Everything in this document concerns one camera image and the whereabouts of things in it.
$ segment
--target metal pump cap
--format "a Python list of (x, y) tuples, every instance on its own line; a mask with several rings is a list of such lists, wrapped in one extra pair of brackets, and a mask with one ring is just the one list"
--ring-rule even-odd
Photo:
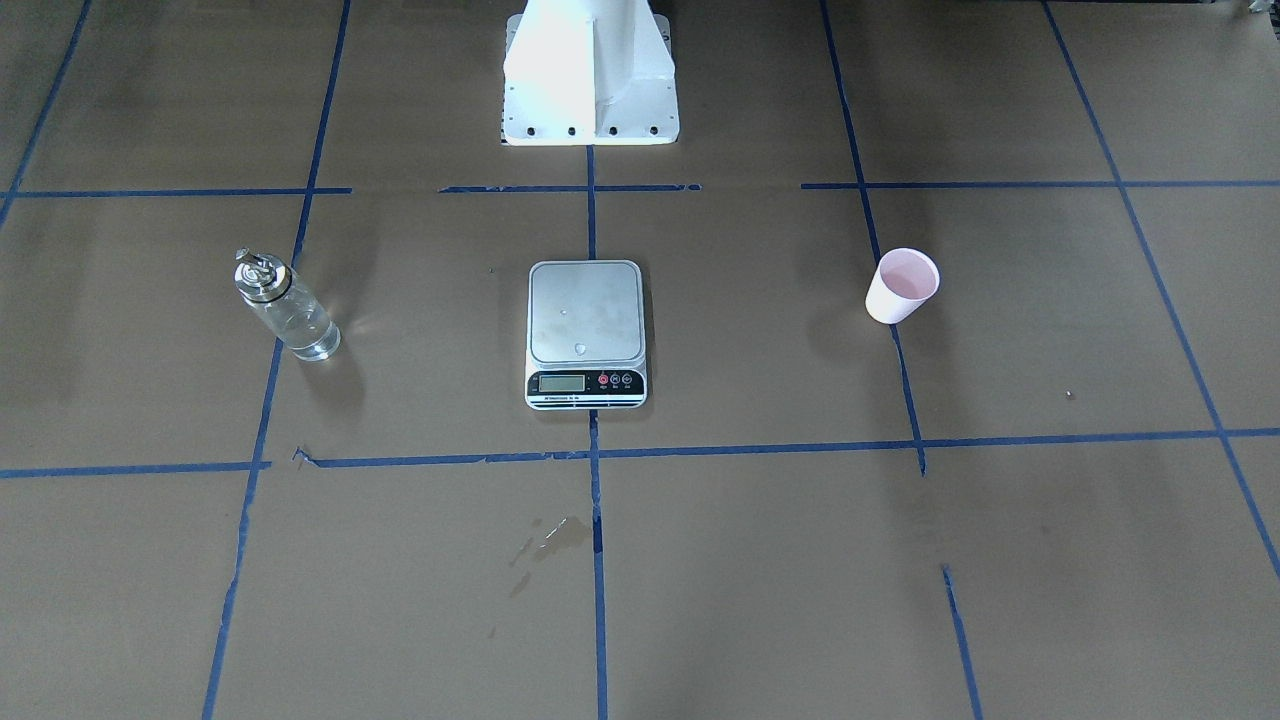
[(275, 255), (250, 252), (248, 247), (236, 251), (236, 288), (244, 300), (270, 302), (284, 295), (293, 283), (293, 273)]

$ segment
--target pink paper cup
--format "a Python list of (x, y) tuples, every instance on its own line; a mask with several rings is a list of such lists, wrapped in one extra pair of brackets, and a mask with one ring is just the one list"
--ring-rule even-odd
[(942, 275), (928, 255), (910, 247), (897, 247), (881, 256), (876, 277), (867, 291), (867, 313), (892, 325), (901, 323), (938, 291)]

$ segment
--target blue tape line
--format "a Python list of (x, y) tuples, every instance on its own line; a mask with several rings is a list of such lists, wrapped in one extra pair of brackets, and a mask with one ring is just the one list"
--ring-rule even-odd
[(695, 447), (632, 447), (602, 450), (600, 457), (685, 457), (698, 455), (782, 455), (788, 452), (859, 452), (868, 450), (911, 450), (914, 441), (810, 442), (787, 445), (726, 445)]
[[(1280, 437), (1280, 428), (1240, 428), (1228, 430), (1231, 437)], [(919, 442), (927, 448), (934, 447), (1005, 447), (1039, 445), (1101, 445), (1112, 442), (1160, 442), (1184, 439), (1211, 439), (1219, 437), (1217, 430), (1165, 430), (1135, 433), (1088, 433), (1057, 436), (997, 436), (970, 438), (924, 438)], [(786, 455), (794, 452), (867, 452), (876, 450), (914, 450), (914, 439), (860, 441), (860, 442), (810, 442), (778, 445), (726, 445), (689, 447), (621, 447), (599, 450), (599, 457), (691, 457), (708, 455)], [(588, 460), (589, 450), (561, 450), (550, 452), (489, 452), (475, 455), (416, 455), (397, 457), (312, 457), (301, 447), (293, 454), (316, 468), (381, 468), (399, 465), (460, 465), (470, 462), (539, 462), (544, 460)]]
[(586, 146), (586, 259), (595, 260), (595, 146)]
[(1280, 579), (1280, 553), (1276, 552), (1275, 543), (1271, 541), (1271, 533), (1267, 532), (1266, 523), (1262, 520), (1262, 514), (1258, 512), (1257, 502), (1253, 500), (1253, 491), (1249, 489), (1249, 483), (1244, 477), (1244, 471), (1240, 469), (1240, 464), (1235, 459), (1235, 451), (1231, 448), (1231, 439), (1228, 436), (1226, 428), (1222, 425), (1222, 418), (1219, 415), (1212, 395), (1210, 395), (1208, 384), (1204, 382), (1204, 375), (1201, 373), (1199, 363), (1196, 361), (1196, 354), (1192, 351), (1190, 340), (1187, 337), (1187, 331), (1183, 328), (1183, 323), (1178, 318), (1178, 310), (1174, 309), (1172, 297), (1169, 295), (1165, 279), (1160, 274), (1160, 266), (1156, 264), (1156, 256), (1151, 251), (1151, 245), (1147, 242), (1147, 233), (1143, 232), (1142, 223), (1138, 222), (1138, 213), (1134, 210), (1133, 201), (1129, 199), (1129, 191), (1120, 177), (1120, 168), (1116, 165), (1115, 158), (1111, 155), (1111, 147), (1107, 143), (1106, 136), (1102, 133), (1102, 126), (1098, 123), (1098, 117), (1093, 111), (1093, 104), (1089, 102), (1089, 96), (1084, 91), (1084, 83), (1080, 82), (1080, 76), (1075, 70), (1075, 63), (1071, 61), (1071, 53), (1066, 47), (1066, 40), (1064, 40), (1062, 32), (1057, 27), (1057, 20), (1053, 19), (1053, 12), (1050, 9), (1046, 0), (1041, 0), (1041, 8), (1044, 10), (1044, 17), (1048, 19), (1050, 28), (1053, 31), (1053, 37), (1057, 40), (1057, 46), (1062, 51), (1062, 59), (1066, 60), (1066, 68), (1071, 73), (1071, 79), (1075, 82), (1075, 90), (1079, 92), (1080, 101), (1084, 104), (1084, 110), (1088, 113), (1089, 122), (1093, 124), (1093, 132), (1098, 137), (1098, 145), (1102, 146), (1102, 154), (1107, 159), (1107, 167), (1111, 168), (1111, 176), (1116, 179), (1116, 184), (1120, 190), (1120, 199), (1124, 201), (1125, 211), (1129, 214), (1129, 222), (1133, 223), (1134, 233), (1138, 236), (1138, 243), (1142, 246), (1142, 254), (1147, 259), (1147, 266), (1151, 269), (1151, 275), (1156, 281), (1156, 288), (1160, 291), (1160, 299), (1164, 301), (1165, 310), (1169, 313), (1169, 320), (1172, 323), (1174, 332), (1178, 334), (1178, 342), (1183, 346), (1183, 354), (1187, 355), (1187, 363), (1190, 365), (1192, 375), (1196, 378), (1197, 387), (1199, 387), (1201, 397), (1204, 400), (1204, 407), (1208, 410), (1210, 418), (1213, 420), (1213, 428), (1217, 430), (1219, 439), (1222, 443), (1222, 450), (1226, 452), (1228, 461), (1231, 465), (1231, 471), (1235, 474), (1235, 482), (1239, 484), (1240, 493), (1244, 496), (1244, 502), (1249, 509), (1249, 515), (1253, 518), (1253, 525), (1257, 528), (1258, 537), (1262, 539), (1262, 546), (1266, 548), (1267, 557), (1271, 561), (1271, 570), (1275, 573), (1276, 578)]
[(1280, 428), (1248, 428), (1226, 430), (1226, 437), (1280, 437)]
[(929, 470), (929, 462), (924, 457), (924, 442), (920, 438), (920, 419), (915, 415), (915, 397), (911, 395), (911, 378), (906, 373), (906, 355), (902, 352), (902, 338), (897, 333), (897, 325), (890, 325), (893, 334), (893, 347), (897, 348), (897, 368), (902, 374), (902, 400), (906, 402), (906, 418), (911, 421), (911, 442), (915, 445), (915, 459), (920, 464), (920, 477)]
[(596, 184), (596, 192), (698, 192), (703, 186), (694, 184)]
[(589, 456), (585, 450), (554, 451), (554, 452), (497, 452), (483, 455), (416, 455), (402, 457), (338, 457), (319, 459), (312, 457), (301, 447), (293, 452), (293, 459), (301, 457), (316, 468), (396, 468), (412, 465), (470, 465), (475, 462), (538, 462), (541, 460), (585, 460)]
[[(845, 133), (849, 136), (849, 152), (854, 159), (854, 174), (858, 177), (858, 195), (863, 202), (863, 218), (867, 220), (867, 238), (872, 243), (872, 255), (876, 263), (881, 259), (879, 236), (876, 232), (876, 217), (872, 214), (872, 199), (867, 187), (867, 176), (863, 173), (863, 158), (858, 150), (858, 133), (854, 131), (854, 115), (849, 106), (849, 94), (845, 92), (845, 73), (840, 69), (840, 54), (836, 51), (836, 35), (831, 27), (831, 12), (827, 9), (827, 0), (818, 0), (822, 8), (822, 27), (827, 33), (827, 53), (831, 55), (831, 69), (836, 77), (836, 90), (840, 92), (840, 110), (845, 117)], [(924, 445), (920, 442), (920, 423), (915, 414), (915, 398), (911, 395), (911, 380), (906, 372), (906, 354), (902, 352), (902, 340), (897, 333), (897, 327), (890, 328), (893, 336), (893, 347), (897, 350), (899, 369), (902, 373), (902, 400), (906, 402), (906, 416), (911, 423), (911, 437), (920, 464), (920, 475), (928, 469), (924, 457)]]
[(947, 605), (951, 606), (951, 624), (956, 630), (956, 644), (960, 646), (960, 662), (964, 665), (964, 682), (969, 688), (969, 707), (973, 708), (974, 720), (982, 720), (982, 698), (978, 697), (978, 680), (973, 674), (973, 659), (969, 656), (969, 638), (964, 632), (964, 618), (960, 616), (960, 606), (956, 603), (955, 584), (951, 582), (951, 568), (942, 566), (942, 582), (947, 585)]
[(236, 610), (236, 592), (239, 589), (241, 568), (244, 565), (244, 547), (248, 543), (248, 509), (253, 505), (257, 495), (257, 475), (262, 462), (262, 451), (266, 447), (266, 428), (271, 423), (271, 402), (275, 400), (275, 380), (280, 374), (280, 352), (284, 343), (279, 340), (271, 350), (271, 369), (266, 374), (266, 389), (262, 393), (262, 413), (257, 421), (257, 438), (253, 441), (253, 466), (248, 471), (248, 480), (244, 484), (244, 503), (241, 505), (239, 530), (236, 536), (236, 570), (232, 573), (232, 582), (227, 587), (227, 596), (223, 598), (221, 623), (218, 625), (218, 643), (214, 646), (214, 662), (209, 669), (209, 687), (205, 689), (205, 707), (201, 720), (212, 720), (214, 706), (218, 702), (218, 685), (223, 676), (223, 660), (227, 656), (227, 637), (232, 628), (232, 612)]
[(1124, 181), (1125, 187), (1280, 187), (1280, 179), (1251, 181)]
[(1271, 570), (1276, 574), (1276, 579), (1280, 579), (1280, 553), (1276, 552), (1276, 544), (1271, 539), (1271, 533), (1267, 532), (1267, 524), (1258, 510), (1258, 502), (1253, 498), (1249, 482), (1244, 478), (1240, 461), (1235, 457), (1235, 448), (1231, 447), (1231, 441), (1228, 439), (1226, 433), (1222, 433), (1219, 441), (1222, 443), (1222, 451), (1226, 452), (1226, 460), (1235, 474), (1235, 484), (1240, 487), (1240, 495), (1244, 496), (1244, 506), (1249, 509), (1249, 516), (1253, 518), (1253, 527), (1257, 528), (1258, 537), (1262, 538), (1262, 547), (1266, 548), (1267, 560), (1271, 561)]
[(1006, 447), (1018, 445), (1084, 445), (1108, 442), (1155, 442), (1216, 438), (1217, 430), (1170, 430), (1152, 433), (1092, 433), (1078, 436), (1010, 436), (925, 439), (925, 447)]
[[(168, 475), (180, 473), (237, 473), (253, 469), (253, 462), (168, 462), (160, 465), (88, 465), (83, 468), (14, 468), (0, 470), (8, 478), (92, 478), (101, 475)], [(259, 462), (270, 468), (270, 462)]]
[(586, 192), (585, 184), (451, 184), (442, 193), (474, 192)]
[[(338, 40), (333, 47), (333, 63), (329, 65), (329, 85), (324, 94), (324, 106), (320, 109), (320, 127), (316, 129), (316, 145), (311, 152), (311, 172), (307, 174), (307, 190), (315, 190), (316, 177), (320, 174), (320, 156), (324, 152), (324, 137), (329, 129), (329, 109), (333, 106), (333, 94), (338, 87), (338, 67), (342, 64), (342, 47), (347, 38), (347, 19), (351, 17), (351, 0), (342, 3), (342, 20), (338, 23)], [(297, 264), (302, 255), (302, 243), (307, 233), (307, 223), (311, 222), (311, 200), (315, 196), (307, 192), (302, 199), (302, 215), (298, 218), (298, 234), (293, 240), (293, 255), (291, 265)]]
[[(698, 192), (703, 186), (690, 184), (596, 184), (595, 192)], [(591, 184), (451, 184), (440, 188), (447, 195), (484, 192), (590, 192)]]
[(0, 205), (0, 228), (4, 227), (4, 222), (9, 218), (9, 209), (13, 208), (13, 201), (17, 200), (18, 188), (22, 187), (22, 178), (27, 174), (27, 168), (31, 165), (31, 158), (36, 154), (36, 143), (40, 142), (40, 133), (45, 129), (45, 123), (49, 120), (49, 113), (54, 106), (54, 100), (58, 99), (58, 91), (63, 86), (63, 78), (67, 77), (67, 68), (72, 64), (72, 58), (76, 55), (76, 47), (79, 45), (81, 32), (84, 29), (84, 18), (88, 17), (88, 9), (93, 4), (93, 0), (84, 0), (81, 5), (81, 14), (76, 19), (76, 29), (72, 31), (72, 37), (67, 42), (67, 51), (63, 53), (63, 61), (58, 65), (58, 74), (54, 76), (54, 85), (49, 88), (49, 95), (45, 97), (45, 105), (40, 109), (40, 117), (36, 118), (36, 127), (31, 131), (31, 138), (27, 140), (27, 149), (22, 154), (22, 160), (18, 163), (18, 170), (13, 174), (13, 182), (9, 184), (9, 195), (4, 199), (4, 205)]
[[(333, 91), (338, 81), (338, 64), (342, 60), (342, 45), (343, 38), (347, 35), (347, 18), (349, 14), (351, 0), (343, 0), (342, 22), (338, 24), (338, 41), (333, 51), (333, 65), (329, 70), (329, 87), (325, 91), (324, 109), (320, 113), (320, 128), (316, 131), (315, 151), (311, 155), (311, 174), (307, 178), (307, 190), (315, 190), (316, 186), (316, 173), (320, 168), (320, 152), (324, 149), (325, 126), (329, 122), (329, 108), (333, 102)], [(298, 220), (298, 236), (293, 245), (294, 263), (298, 259), (298, 254), (302, 251), (302, 243), (306, 238), (307, 217), (311, 210), (312, 197), (314, 195), (308, 192), (302, 201), (302, 214)], [(244, 547), (248, 543), (248, 510), (250, 506), (253, 505), (255, 495), (257, 495), (259, 464), (262, 460), (262, 451), (266, 447), (266, 429), (271, 423), (271, 402), (275, 398), (275, 380), (280, 374), (280, 352), (283, 350), (284, 343), (276, 340), (271, 351), (271, 369), (266, 375), (266, 391), (262, 393), (262, 415), (257, 425), (257, 439), (253, 443), (253, 469), (250, 470), (248, 480), (244, 486), (244, 505), (241, 507), (239, 533), (236, 541), (236, 571), (232, 574), (230, 585), (227, 588), (227, 597), (223, 600), (223, 619), (218, 628), (218, 643), (214, 647), (214, 662), (209, 669), (209, 687), (205, 691), (205, 707), (201, 720), (212, 720), (214, 707), (218, 702), (218, 685), (221, 682), (223, 660), (227, 655), (227, 635), (230, 632), (232, 612), (236, 610), (236, 592), (239, 588), (241, 568), (244, 564)]]
[(201, 190), (41, 190), (23, 191), (22, 199), (50, 197), (224, 197), (242, 195), (351, 195), (349, 187), (261, 187), (261, 188), (201, 188)]
[[(973, 190), (973, 188), (1052, 188), (1115, 187), (1115, 181), (955, 181), (955, 182), (867, 182), (870, 190)], [(855, 190), (855, 182), (804, 182), (800, 190)]]
[[(870, 190), (972, 190), (1117, 187), (1116, 181), (956, 181), (956, 182), (868, 182)], [(1280, 187), (1280, 179), (1244, 181), (1123, 181), (1125, 187)], [(858, 190), (856, 182), (803, 182), (800, 190)]]
[(604, 641), (604, 530), (600, 521), (600, 421), (595, 410), (588, 415), (591, 436), (591, 550), (595, 566), (595, 703), (596, 717), (609, 719), (609, 674)]

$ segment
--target liquid spill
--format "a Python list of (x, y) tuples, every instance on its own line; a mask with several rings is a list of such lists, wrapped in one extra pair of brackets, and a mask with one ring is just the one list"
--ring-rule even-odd
[(591, 529), (584, 525), (577, 516), (564, 518), (543, 538), (543, 543), (534, 552), (534, 562), (540, 562), (548, 555), (556, 555), (566, 547), (577, 547), (589, 537), (591, 537)]
[(526, 539), (525, 544), (520, 546), (520, 550), (516, 552), (516, 556), (511, 559), (511, 562), (507, 562), (507, 568), (515, 568), (516, 566), (516, 561), (520, 560), (520, 557), (524, 553), (529, 552), (529, 548), (532, 547), (532, 546), (534, 546), (534, 538)]
[(516, 587), (511, 588), (511, 593), (507, 597), (516, 597), (517, 594), (525, 592), (525, 588), (529, 587), (529, 580), (532, 580), (532, 579), (534, 579), (534, 574), (530, 573), (530, 571), (526, 571), (525, 577), (521, 578), (518, 583), (516, 583)]

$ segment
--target clear glass bottle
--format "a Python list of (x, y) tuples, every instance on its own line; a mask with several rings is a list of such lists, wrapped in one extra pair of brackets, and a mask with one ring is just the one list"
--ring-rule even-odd
[(301, 360), (325, 360), (342, 342), (338, 325), (298, 275), (275, 255), (236, 251), (236, 288), (253, 314)]

